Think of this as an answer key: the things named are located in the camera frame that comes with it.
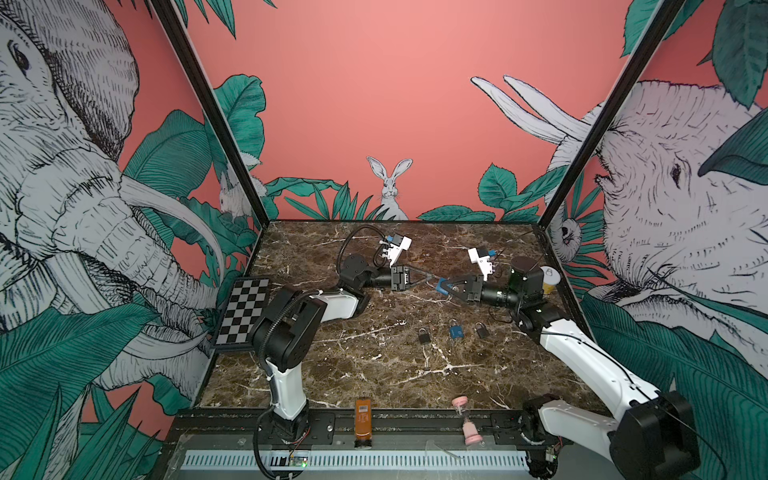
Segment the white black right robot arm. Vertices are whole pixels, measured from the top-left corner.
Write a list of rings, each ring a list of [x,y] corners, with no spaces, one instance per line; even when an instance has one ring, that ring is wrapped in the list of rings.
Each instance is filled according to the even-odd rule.
[[[693,408],[680,394],[662,393],[600,348],[546,295],[559,282],[550,267],[516,257],[506,285],[490,281],[491,264],[478,275],[442,279],[439,292],[466,303],[509,311],[518,329],[560,359],[604,403],[609,415],[575,407],[556,395],[524,404],[519,417],[530,474],[549,479],[557,469],[552,440],[563,439],[609,460],[626,479],[680,479],[701,464]]]

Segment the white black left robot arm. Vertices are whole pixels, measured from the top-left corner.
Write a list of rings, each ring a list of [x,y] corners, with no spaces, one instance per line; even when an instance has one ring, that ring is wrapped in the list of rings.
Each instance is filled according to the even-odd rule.
[[[272,416],[294,423],[304,414],[301,364],[323,323],[362,314],[370,301],[367,287],[405,291],[433,278],[410,265],[374,267],[353,254],[342,261],[330,290],[279,289],[247,335],[269,382]]]

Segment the black padlock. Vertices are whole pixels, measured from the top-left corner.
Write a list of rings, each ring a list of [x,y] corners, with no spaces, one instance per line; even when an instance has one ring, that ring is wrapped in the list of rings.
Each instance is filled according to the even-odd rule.
[[[417,332],[417,339],[421,345],[431,343],[431,334],[426,328],[420,328]]]
[[[477,336],[480,339],[486,339],[486,338],[488,338],[490,336],[490,332],[487,329],[487,326],[484,323],[482,323],[482,322],[478,322],[478,323],[475,324],[475,331],[476,331]]]

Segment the blue padlock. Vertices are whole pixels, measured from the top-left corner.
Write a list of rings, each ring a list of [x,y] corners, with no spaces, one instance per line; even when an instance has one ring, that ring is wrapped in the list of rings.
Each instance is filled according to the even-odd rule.
[[[437,281],[437,284],[436,284],[435,290],[436,290],[438,293],[442,294],[442,295],[445,295],[445,296],[449,296],[449,295],[450,295],[450,292],[449,292],[449,291],[448,291],[448,290],[445,288],[445,284],[444,284],[444,282],[445,282],[445,281],[446,281],[446,279],[445,279],[445,278],[440,278],[440,279]]]
[[[461,340],[465,338],[462,326],[456,321],[451,322],[449,326],[449,335],[452,340]]]

